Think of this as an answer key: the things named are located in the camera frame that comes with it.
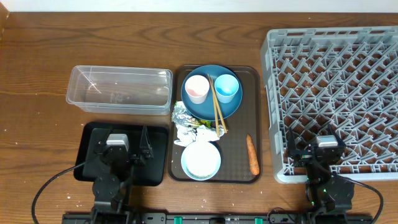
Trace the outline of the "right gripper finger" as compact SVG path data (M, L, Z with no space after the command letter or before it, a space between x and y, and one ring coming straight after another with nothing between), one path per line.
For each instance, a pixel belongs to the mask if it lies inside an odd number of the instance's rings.
M337 133L335 132L335 130L332 128L332 126L330 124L327 126L326 130L327 130L327 133L329 136L334 136L336 145L344 145L345 144L344 141L339 137L339 135L337 135Z
M287 143L287 151L288 152L296 152L297 147L295 143L295 137L294 137L294 132L292 128L289 128L289 138L288 138L288 143Z

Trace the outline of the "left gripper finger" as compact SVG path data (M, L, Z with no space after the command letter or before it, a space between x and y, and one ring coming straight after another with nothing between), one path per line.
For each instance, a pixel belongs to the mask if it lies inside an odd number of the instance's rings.
M107 139L112 133L112 129L106 128L95 128L93 130L93 145L94 146L106 146Z
M141 140L139 143L139 149L141 150L141 154L146 159L153 158L153 149L152 149L151 143L149 141L149 133L147 130L147 126L143 126Z

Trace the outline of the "aluminium foil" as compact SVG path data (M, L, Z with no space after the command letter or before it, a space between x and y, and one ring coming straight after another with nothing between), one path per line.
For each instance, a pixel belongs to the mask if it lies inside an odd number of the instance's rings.
M177 140L174 141L174 144L186 147L196 141L196 128L200 126L200 123L189 115L182 101L177 101L174 104L171 119L177 128Z

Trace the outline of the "green snack wrapper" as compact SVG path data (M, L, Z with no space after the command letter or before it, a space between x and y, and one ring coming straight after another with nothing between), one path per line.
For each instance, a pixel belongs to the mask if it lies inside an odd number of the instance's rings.
M205 120L197 119L197 118L190 118L189 122L190 122L190 126L193 128L197 128L202 125L206 126L207 128L211 127L211 121L205 121Z

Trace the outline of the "light blue bowl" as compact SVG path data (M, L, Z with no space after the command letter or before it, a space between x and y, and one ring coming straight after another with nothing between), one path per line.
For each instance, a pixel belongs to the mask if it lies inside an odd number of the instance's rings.
M211 142L189 144L182 152L181 166L191 179L205 181L214 177L221 167L221 154Z

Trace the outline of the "white napkin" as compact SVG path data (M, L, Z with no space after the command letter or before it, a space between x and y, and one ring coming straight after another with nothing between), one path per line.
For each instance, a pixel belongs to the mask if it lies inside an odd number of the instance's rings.
M205 125L201 125L197 128L196 141L218 141L225 134L222 125L219 125L219 134L217 135L216 128L208 128Z

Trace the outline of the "white rice pile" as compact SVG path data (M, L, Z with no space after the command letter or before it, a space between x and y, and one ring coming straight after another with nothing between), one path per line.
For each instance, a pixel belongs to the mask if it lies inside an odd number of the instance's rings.
M220 154L212 143L194 142L184 152L186 167L191 175L205 178L217 170Z

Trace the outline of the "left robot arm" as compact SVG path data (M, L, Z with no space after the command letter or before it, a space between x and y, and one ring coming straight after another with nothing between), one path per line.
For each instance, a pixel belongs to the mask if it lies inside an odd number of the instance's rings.
M99 161L109 167L93 183L95 196L91 223L140 223L141 215L129 205L134 169L144 167L153 158L147 127L144 126L137 146L131 146L127 134L109 130L95 146Z

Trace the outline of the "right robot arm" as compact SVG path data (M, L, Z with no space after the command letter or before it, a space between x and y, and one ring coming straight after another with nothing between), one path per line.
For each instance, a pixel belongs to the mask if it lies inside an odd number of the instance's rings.
M312 208L298 215L295 223L348 223L346 211L352 209L354 184L329 171L336 164L346 144L331 126L327 134L300 148L294 131L289 129L287 155L295 167L303 167L307 174L305 194Z

